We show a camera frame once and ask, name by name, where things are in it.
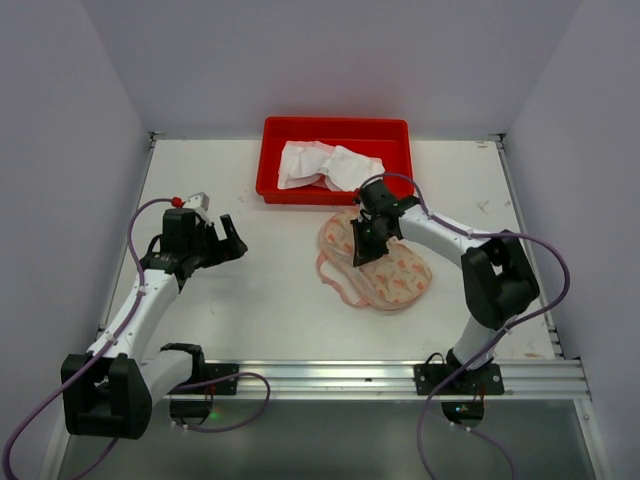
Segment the floral mesh laundry bag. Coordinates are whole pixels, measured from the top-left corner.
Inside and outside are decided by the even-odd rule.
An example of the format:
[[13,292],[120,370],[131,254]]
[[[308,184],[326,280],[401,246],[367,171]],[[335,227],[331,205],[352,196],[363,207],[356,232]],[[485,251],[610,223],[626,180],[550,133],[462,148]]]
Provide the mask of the floral mesh laundry bag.
[[354,308],[395,311],[411,306],[431,285],[429,265],[400,241],[390,240],[381,258],[355,267],[351,222],[356,217],[354,209],[342,210],[320,228],[316,272],[321,282]]

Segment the pink bra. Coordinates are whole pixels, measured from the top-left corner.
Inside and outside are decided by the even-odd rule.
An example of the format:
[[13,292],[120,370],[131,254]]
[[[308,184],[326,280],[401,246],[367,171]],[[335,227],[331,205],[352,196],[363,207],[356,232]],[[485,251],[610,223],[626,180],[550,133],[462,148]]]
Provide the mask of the pink bra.
[[324,174],[315,174],[309,177],[305,177],[301,179],[302,187],[311,188],[317,187],[322,189],[327,189],[330,191],[334,190],[334,185],[331,180]]

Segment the white bra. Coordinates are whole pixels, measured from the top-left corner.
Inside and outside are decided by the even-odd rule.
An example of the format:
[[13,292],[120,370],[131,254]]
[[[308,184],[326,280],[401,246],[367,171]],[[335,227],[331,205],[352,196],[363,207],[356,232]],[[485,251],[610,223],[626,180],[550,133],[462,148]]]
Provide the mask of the white bra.
[[381,159],[356,153],[341,145],[286,141],[281,151],[277,188],[300,188],[302,178],[324,174],[333,183],[333,192],[355,191],[367,179],[384,172]]

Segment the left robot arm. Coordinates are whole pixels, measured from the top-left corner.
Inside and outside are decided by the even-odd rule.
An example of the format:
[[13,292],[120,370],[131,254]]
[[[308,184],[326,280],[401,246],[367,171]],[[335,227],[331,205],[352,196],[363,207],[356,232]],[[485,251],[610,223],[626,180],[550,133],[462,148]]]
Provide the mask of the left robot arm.
[[248,250],[229,215],[224,234],[194,208],[169,208],[162,230],[149,242],[121,310],[84,354],[61,366],[65,426],[72,435],[138,439],[154,406],[173,390],[206,379],[201,346],[168,343],[149,362],[147,346],[187,280],[241,258]]

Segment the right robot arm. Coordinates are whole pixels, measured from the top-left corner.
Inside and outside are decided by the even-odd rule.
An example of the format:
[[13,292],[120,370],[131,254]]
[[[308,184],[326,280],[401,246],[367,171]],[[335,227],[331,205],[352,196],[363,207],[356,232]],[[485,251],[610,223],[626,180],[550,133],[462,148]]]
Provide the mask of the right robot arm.
[[354,198],[359,213],[351,221],[353,265],[372,263],[389,253],[390,241],[407,240],[429,248],[460,268],[470,318],[445,357],[444,371],[431,378],[452,384],[477,378],[491,364],[495,341],[506,323],[539,297],[539,284],[517,236],[490,234],[438,216],[421,194],[397,198],[381,179],[366,183]]

